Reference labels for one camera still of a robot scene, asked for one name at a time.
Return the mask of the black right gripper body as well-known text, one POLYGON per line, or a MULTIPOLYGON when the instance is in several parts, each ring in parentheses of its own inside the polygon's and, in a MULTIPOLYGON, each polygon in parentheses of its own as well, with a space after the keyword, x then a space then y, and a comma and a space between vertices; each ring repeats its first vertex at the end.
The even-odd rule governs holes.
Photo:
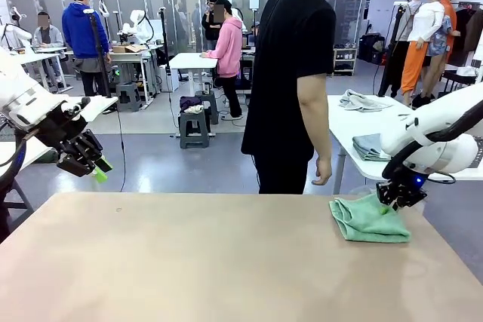
POLYGON ((405 207, 413 207, 427 196, 422 187, 428 177, 427 174, 414 170, 398 170, 392 178, 392 184, 396 187, 396 198, 402 198, 405 207))

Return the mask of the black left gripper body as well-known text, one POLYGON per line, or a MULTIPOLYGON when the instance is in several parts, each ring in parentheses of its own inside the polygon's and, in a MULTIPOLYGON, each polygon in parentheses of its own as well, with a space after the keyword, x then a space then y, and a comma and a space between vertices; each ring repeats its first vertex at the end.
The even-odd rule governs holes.
POLYGON ((84 108, 85 105, 58 105, 39 123, 39 140, 58 152, 91 162, 85 144, 85 131, 91 130, 81 115, 84 108))

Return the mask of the person's right hand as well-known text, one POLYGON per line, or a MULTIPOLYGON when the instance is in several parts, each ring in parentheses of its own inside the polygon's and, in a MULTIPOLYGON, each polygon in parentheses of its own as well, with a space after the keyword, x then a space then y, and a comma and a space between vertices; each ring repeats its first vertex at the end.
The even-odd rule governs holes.
POLYGON ((312 184, 315 186, 325 186, 332 176, 331 159, 318 157, 316 160, 315 179, 312 184))

